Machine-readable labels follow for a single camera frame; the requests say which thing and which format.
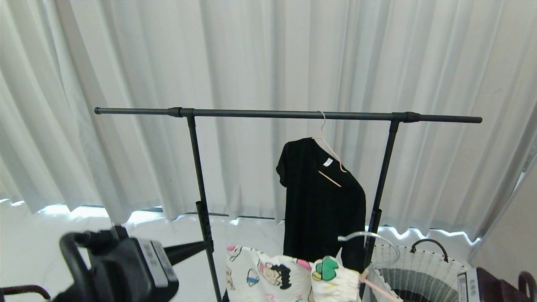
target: clothing rack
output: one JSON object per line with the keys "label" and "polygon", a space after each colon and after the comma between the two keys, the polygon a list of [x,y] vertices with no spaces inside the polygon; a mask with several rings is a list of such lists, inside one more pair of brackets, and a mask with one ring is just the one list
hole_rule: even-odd
{"label": "clothing rack", "polygon": [[[384,159],[380,170],[379,183],[376,188],[373,210],[371,219],[369,220],[369,231],[376,233],[379,229],[380,216],[382,210],[380,200],[388,166],[390,164],[391,152],[394,148],[395,135],[399,128],[399,123],[414,123],[418,121],[441,121],[449,123],[473,123],[479,124],[483,121],[481,117],[466,117],[466,116],[437,116],[419,114],[415,112],[393,112],[393,113],[359,113],[359,112],[324,112],[320,111],[275,111],[275,110],[218,110],[218,109],[194,109],[173,107],[168,109],[129,109],[129,108],[95,108],[96,114],[146,114],[146,115],[163,115],[177,118],[186,117],[188,128],[190,130],[190,141],[192,143],[192,152],[194,154],[194,164],[196,169],[196,177],[198,179],[198,188],[200,192],[200,201],[196,202],[200,227],[203,235],[203,240],[206,241],[207,259],[209,261],[209,269],[213,280],[214,292],[216,300],[222,301],[218,278],[216,276],[216,268],[214,265],[213,251],[214,243],[211,235],[211,223],[207,209],[207,198],[205,195],[205,185],[203,173],[201,170],[200,150],[198,145],[198,136],[196,134],[195,117],[244,117],[244,118],[295,118],[295,119],[338,119],[338,120],[386,120],[390,121],[390,130],[386,150],[384,151]],[[364,267],[367,267],[373,256],[373,248],[375,246],[375,238],[368,237],[365,243],[365,261]]]}

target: wicker basket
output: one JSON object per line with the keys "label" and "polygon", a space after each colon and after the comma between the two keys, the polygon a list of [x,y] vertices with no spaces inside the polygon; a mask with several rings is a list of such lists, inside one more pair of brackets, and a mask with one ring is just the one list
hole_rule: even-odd
{"label": "wicker basket", "polygon": [[[442,249],[443,255],[430,251],[416,250],[420,242],[431,241]],[[391,290],[394,297],[418,302],[457,302],[457,276],[467,271],[461,263],[449,258],[444,247],[436,240],[418,240],[408,247],[398,247],[401,258],[390,267],[371,270],[367,279],[383,289]],[[386,263],[395,257],[394,248],[376,245],[372,263]],[[371,301],[388,301],[378,292],[367,288],[366,295]]]}

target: basket handle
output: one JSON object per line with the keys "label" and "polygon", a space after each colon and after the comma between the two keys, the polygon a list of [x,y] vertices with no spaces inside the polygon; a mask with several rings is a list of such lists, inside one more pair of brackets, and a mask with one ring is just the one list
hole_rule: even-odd
{"label": "basket handle", "polygon": [[532,274],[527,271],[523,271],[518,275],[518,290],[527,293],[526,285],[529,289],[529,300],[535,302],[535,294],[537,293],[537,285],[535,284],[535,279]]}
{"label": "basket handle", "polygon": [[444,253],[444,261],[449,263],[448,259],[447,259],[447,252],[446,252],[446,249],[440,244],[440,242],[436,241],[435,239],[429,239],[429,238],[425,238],[425,239],[421,239],[421,240],[418,240],[416,241],[413,245],[412,245],[412,248],[410,249],[410,252],[411,253],[415,253],[416,252],[416,245],[418,245],[419,243],[422,243],[424,241],[430,241],[430,242],[434,242],[436,243],[440,249],[442,250],[442,253]]}

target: marble tile floor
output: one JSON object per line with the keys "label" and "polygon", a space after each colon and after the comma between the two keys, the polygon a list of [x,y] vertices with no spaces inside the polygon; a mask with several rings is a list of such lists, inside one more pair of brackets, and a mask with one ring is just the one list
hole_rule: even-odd
{"label": "marble tile floor", "polygon": [[[49,206],[30,214],[24,202],[0,204],[0,286],[36,284],[52,296],[72,284],[72,277],[61,256],[58,240],[70,231],[105,229],[110,220],[102,208],[80,207],[69,212],[66,206]],[[274,220],[211,216],[214,259],[222,291],[225,289],[226,246],[244,245],[263,250],[269,255],[282,253],[284,224]],[[166,220],[161,213],[135,212],[125,224],[129,234],[138,238],[159,240],[164,246],[201,240],[196,215],[183,215],[174,221]],[[411,229],[399,235],[392,228],[382,227],[379,234],[398,245],[412,245],[424,238]],[[465,263],[472,245],[466,235],[430,231],[427,237],[444,244],[449,255]],[[432,243],[423,243],[421,249],[437,251]],[[179,292],[172,301],[215,301],[207,256],[200,253],[174,266],[179,277]],[[10,301],[39,301],[35,294],[8,296]]]}

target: white curtain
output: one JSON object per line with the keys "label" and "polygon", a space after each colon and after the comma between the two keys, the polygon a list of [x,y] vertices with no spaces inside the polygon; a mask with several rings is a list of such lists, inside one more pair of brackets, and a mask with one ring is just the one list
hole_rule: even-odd
{"label": "white curtain", "polygon": [[[381,223],[481,235],[537,129],[535,1],[0,2],[1,191],[113,222],[199,199],[185,119],[100,107],[482,116],[402,124]],[[197,118],[210,212],[281,220],[275,166],[319,120]],[[328,121],[371,210],[388,122]]]}

